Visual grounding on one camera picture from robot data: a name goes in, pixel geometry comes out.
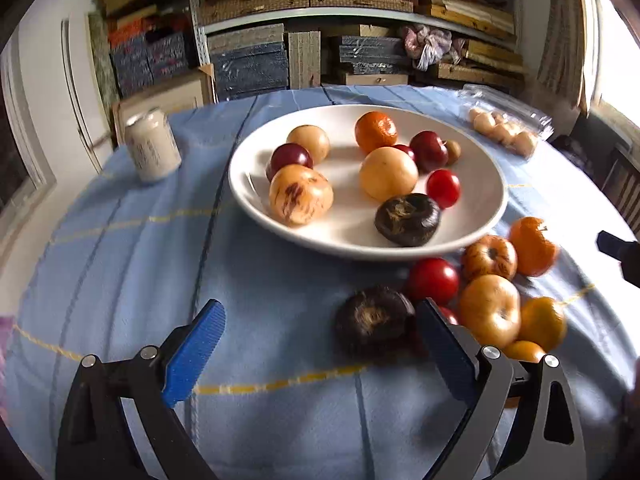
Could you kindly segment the big orange mandarin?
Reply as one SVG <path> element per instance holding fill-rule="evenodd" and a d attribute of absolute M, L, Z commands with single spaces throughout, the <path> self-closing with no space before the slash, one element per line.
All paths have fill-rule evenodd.
<path fill-rule="evenodd" d="M 518 273 L 530 278 L 549 271 L 560 254 L 547 223 L 536 217 L 516 220 L 511 226 L 509 240 L 518 256 Z"/>

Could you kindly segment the small orange mandarin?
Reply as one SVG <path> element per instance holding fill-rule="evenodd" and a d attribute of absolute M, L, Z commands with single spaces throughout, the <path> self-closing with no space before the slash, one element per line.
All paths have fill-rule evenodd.
<path fill-rule="evenodd" d="M 528 340 L 513 341 L 512 344 L 504 347 L 502 352 L 512 360 L 531 363 L 540 362 L 546 355 L 546 352 L 539 344 Z"/>

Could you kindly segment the dark orange mandarin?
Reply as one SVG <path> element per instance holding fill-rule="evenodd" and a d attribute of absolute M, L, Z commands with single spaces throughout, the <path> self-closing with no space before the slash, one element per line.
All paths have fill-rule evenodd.
<path fill-rule="evenodd" d="M 532 298 L 521 306 L 518 338 L 538 344 L 549 353 L 562 344 L 567 333 L 566 307 L 549 297 Z"/>

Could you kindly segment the pale yellow apple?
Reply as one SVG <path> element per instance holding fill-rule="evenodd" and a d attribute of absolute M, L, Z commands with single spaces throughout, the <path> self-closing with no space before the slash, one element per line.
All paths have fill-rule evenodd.
<path fill-rule="evenodd" d="M 502 276 L 480 276 L 463 289 L 458 320 L 481 346 L 503 349 L 512 344 L 521 328 L 518 290 Z"/>

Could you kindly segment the red cherry tomato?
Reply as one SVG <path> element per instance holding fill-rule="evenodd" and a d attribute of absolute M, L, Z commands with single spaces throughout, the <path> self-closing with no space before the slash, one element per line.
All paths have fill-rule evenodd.
<path fill-rule="evenodd" d="M 447 169 L 437 169 L 426 180 L 426 194 L 440 209 L 451 208 L 460 198 L 460 180 Z"/>

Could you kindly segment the small brown longan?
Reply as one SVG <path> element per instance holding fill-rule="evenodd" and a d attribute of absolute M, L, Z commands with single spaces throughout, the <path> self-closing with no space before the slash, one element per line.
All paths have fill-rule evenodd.
<path fill-rule="evenodd" d="M 460 144 L 454 140 L 446 140 L 444 145 L 447 150 L 447 165 L 452 166 L 461 156 Z"/>

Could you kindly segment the small red tomato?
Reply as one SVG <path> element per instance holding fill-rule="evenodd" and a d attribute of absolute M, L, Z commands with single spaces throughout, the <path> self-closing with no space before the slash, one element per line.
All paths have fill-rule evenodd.
<path fill-rule="evenodd" d="M 397 148 L 399 151 L 402 151 L 406 155 L 408 155 L 412 160 L 416 160 L 416 155 L 414 151 L 410 148 L 409 145 L 406 144 L 395 144 L 394 148 Z"/>

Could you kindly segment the large tan pear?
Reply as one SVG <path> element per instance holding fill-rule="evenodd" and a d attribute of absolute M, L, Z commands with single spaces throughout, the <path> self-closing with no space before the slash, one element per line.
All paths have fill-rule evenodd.
<path fill-rule="evenodd" d="M 360 188 L 379 203 L 411 193 L 418 180 L 416 163 L 392 146 L 367 154 L 359 169 Z"/>

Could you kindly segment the yellow spotted persimmon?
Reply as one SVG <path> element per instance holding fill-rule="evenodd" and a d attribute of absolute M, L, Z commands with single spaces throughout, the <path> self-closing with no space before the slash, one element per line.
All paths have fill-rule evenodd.
<path fill-rule="evenodd" d="M 306 166 L 284 166 L 270 183 L 271 212 L 289 226 L 306 226 L 319 219 L 331 209 L 333 202 L 329 180 Z"/>

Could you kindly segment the pale round fruit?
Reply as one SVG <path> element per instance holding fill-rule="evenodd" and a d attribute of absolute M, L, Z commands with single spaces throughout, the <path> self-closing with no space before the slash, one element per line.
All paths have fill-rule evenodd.
<path fill-rule="evenodd" d="M 306 148 L 314 165 L 323 162 L 331 149 L 329 136 L 322 128 L 314 125 L 301 125 L 292 129 L 286 140 Z"/>

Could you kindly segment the dark red plum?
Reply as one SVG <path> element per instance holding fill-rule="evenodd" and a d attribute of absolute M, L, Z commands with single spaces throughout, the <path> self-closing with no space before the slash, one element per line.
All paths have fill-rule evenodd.
<path fill-rule="evenodd" d="M 297 143 L 285 143 L 278 146 L 271 154 L 266 167 L 266 177 L 271 181 L 278 171 L 288 165 L 300 165 L 314 168 L 311 154 Z"/>
<path fill-rule="evenodd" d="M 447 148 L 435 131 L 425 130 L 417 133 L 409 146 L 416 158 L 416 166 L 424 174 L 447 165 Z"/>

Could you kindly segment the orange tangerine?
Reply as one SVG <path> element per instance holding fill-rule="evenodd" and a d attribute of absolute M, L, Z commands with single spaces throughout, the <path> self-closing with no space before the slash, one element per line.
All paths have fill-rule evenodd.
<path fill-rule="evenodd" d="M 355 125 L 355 138 L 360 150 L 369 154 L 377 148 L 393 146 L 398 132 L 392 118 L 382 112 L 367 112 Z"/>

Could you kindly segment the blue checked tablecloth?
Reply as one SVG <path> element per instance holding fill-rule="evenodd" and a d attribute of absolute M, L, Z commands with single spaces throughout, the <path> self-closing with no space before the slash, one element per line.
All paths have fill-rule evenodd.
<path fill-rule="evenodd" d="M 452 92 L 392 87 L 280 91 L 172 115 L 178 172 L 141 184 L 124 150 L 108 161 L 54 231 L 24 293 L 6 355 L 6 423 L 44 478 L 77 360 L 130 359 L 160 344 L 210 298 L 227 326 L 194 396 L 186 431 L 223 479 L 421 479 L 464 404 L 430 361 L 367 366 L 334 347 L 335 309 L 357 289 L 397 286 L 407 268 L 348 261 L 281 240 L 238 207 L 232 150 L 271 119 L 305 108 L 378 104 L 464 127 Z M 500 235 L 544 220 L 563 248 L 524 295 L 568 304 L 556 350 L 574 394 L 589 479 L 620 445 L 625 393 L 639 354 L 639 289 L 601 254 L 605 230 L 632 240 L 597 185 L 549 143 L 527 160 L 475 136 L 506 177 Z"/>

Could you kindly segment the large white plate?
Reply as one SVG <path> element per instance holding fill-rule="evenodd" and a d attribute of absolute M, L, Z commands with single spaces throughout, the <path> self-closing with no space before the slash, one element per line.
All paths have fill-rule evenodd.
<path fill-rule="evenodd" d="M 379 148 L 367 154 L 356 141 L 356 123 L 372 112 L 370 105 L 333 105 L 299 110 L 255 129 L 232 155 L 229 166 L 231 192 L 258 226 L 299 246 L 324 254 L 373 261 L 409 261 L 455 252 L 492 230 L 506 211 L 508 191 L 498 162 L 473 137 L 430 115 L 381 106 L 397 139 L 409 142 L 421 131 L 433 131 L 457 142 L 461 154 L 451 169 L 458 180 L 457 201 L 442 211 L 433 236 L 418 247 L 401 247 L 385 238 L 374 225 L 375 214 L 390 194 L 425 193 L 427 177 L 419 174 L 399 148 Z M 312 169 L 286 167 L 270 182 L 266 168 L 273 151 L 285 144 L 300 126 L 323 130 L 330 139 L 328 156 Z M 323 214 L 305 224 L 282 218 L 276 194 L 298 185 L 305 192 L 303 206 L 312 203 L 307 194 L 320 191 Z"/>

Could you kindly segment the pink plastic bag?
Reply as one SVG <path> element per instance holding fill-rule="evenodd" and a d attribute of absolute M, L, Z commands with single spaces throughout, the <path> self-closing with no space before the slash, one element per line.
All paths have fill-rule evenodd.
<path fill-rule="evenodd" d="M 402 26 L 399 35 L 412 66 L 421 72 L 440 62 L 459 64 L 463 58 L 464 39 L 449 30 L 413 24 Z"/>

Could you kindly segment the white beverage can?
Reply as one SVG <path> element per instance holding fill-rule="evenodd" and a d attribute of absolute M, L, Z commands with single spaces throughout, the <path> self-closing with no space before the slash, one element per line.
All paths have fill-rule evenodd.
<path fill-rule="evenodd" d="M 129 118 L 124 138 L 142 182 L 163 180 L 182 163 L 168 118 L 158 107 Z"/>

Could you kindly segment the metal storage shelf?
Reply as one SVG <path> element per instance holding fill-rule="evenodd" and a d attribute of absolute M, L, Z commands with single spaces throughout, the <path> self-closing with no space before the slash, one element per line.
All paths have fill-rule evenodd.
<path fill-rule="evenodd" d="M 230 101 L 324 84 L 489 84 L 518 90 L 518 0 L 190 0 L 196 52 Z M 399 35 L 422 24 L 464 39 L 459 64 L 412 66 Z"/>

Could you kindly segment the window frame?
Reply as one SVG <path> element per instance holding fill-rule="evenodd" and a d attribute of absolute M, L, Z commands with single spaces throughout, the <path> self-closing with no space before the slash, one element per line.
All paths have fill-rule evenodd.
<path fill-rule="evenodd" d="M 1 51 L 1 243 L 9 244 L 55 185 L 32 120 L 16 30 Z"/>

